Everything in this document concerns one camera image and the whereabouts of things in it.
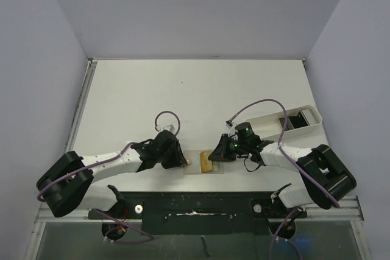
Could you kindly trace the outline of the beige card holder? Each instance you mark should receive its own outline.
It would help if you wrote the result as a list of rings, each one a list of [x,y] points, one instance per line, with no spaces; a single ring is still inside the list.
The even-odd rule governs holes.
[[[186,175],[223,174],[224,166],[221,162],[208,159],[212,150],[185,150],[184,157],[187,165],[183,172]]]

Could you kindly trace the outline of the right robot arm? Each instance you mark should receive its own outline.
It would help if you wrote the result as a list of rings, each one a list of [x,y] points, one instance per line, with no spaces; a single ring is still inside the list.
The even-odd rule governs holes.
[[[300,174],[301,183],[286,183],[271,195],[272,211],[280,217],[297,206],[309,204],[322,209],[337,208],[338,202],[357,186],[355,177],[328,145],[311,149],[263,140],[248,122],[236,125],[232,135],[221,135],[208,157],[215,162],[238,158],[250,159],[260,167],[275,166]]]

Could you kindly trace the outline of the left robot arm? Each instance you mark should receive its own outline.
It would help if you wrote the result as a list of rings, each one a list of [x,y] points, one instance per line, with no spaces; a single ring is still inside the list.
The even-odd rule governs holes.
[[[124,173],[139,173],[160,164],[164,169],[187,165],[179,140],[168,130],[154,139],[129,142],[117,152],[80,156],[64,153],[37,181],[37,199],[45,202],[54,217],[63,217],[76,209],[98,209],[111,218],[124,217],[130,208],[124,196],[112,184],[96,182]]]

